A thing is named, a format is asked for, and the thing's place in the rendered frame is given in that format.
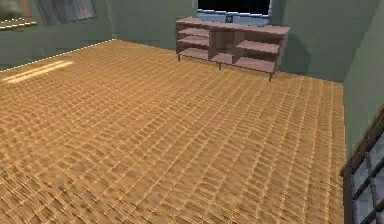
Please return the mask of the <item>pale slatted shelf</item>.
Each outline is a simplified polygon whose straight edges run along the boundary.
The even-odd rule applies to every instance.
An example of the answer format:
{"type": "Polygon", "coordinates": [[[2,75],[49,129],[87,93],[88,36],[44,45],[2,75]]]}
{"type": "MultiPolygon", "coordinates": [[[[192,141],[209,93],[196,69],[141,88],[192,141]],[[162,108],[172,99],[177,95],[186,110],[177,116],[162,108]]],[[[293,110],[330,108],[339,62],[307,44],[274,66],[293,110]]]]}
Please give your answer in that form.
{"type": "Polygon", "coordinates": [[[37,25],[37,22],[31,18],[17,18],[0,21],[0,31],[25,28],[37,25]]]}

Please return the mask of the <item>brown wooden shelf unit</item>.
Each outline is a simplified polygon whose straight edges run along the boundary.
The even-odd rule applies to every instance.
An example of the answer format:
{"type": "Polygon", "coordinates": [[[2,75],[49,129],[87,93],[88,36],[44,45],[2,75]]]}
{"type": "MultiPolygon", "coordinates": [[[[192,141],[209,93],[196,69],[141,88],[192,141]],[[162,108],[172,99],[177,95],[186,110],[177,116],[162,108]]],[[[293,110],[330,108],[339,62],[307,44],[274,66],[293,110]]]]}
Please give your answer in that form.
{"type": "Polygon", "coordinates": [[[290,28],[203,21],[176,21],[177,60],[182,56],[265,72],[272,80],[279,70],[290,28]]]}

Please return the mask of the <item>black television set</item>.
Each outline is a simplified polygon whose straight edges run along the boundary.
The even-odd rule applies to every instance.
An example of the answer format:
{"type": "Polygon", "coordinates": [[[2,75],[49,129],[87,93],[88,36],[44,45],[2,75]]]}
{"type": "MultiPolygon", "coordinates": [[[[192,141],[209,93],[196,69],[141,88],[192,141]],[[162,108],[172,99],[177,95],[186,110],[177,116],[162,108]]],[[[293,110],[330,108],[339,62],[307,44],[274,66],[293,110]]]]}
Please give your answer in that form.
{"type": "Polygon", "coordinates": [[[204,21],[264,26],[273,0],[197,0],[197,17],[204,21]]]}

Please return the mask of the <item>dark framed window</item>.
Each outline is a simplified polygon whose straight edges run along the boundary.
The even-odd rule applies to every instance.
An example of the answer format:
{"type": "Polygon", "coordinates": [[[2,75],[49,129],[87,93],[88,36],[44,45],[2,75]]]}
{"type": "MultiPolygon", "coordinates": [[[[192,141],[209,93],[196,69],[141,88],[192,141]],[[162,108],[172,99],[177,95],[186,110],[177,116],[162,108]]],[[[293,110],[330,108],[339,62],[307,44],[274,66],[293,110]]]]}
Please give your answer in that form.
{"type": "Polygon", "coordinates": [[[384,105],[340,171],[343,224],[384,224],[384,105]]]}

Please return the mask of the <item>grey framed window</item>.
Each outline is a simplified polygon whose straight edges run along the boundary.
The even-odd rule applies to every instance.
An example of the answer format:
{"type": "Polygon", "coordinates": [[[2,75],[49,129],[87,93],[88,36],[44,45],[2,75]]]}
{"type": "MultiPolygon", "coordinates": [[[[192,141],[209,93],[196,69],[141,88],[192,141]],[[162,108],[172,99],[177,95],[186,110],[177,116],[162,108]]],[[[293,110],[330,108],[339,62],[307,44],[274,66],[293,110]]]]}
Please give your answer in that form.
{"type": "Polygon", "coordinates": [[[93,0],[35,0],[46,25],[66,24],[96,17],[93,0]]]}

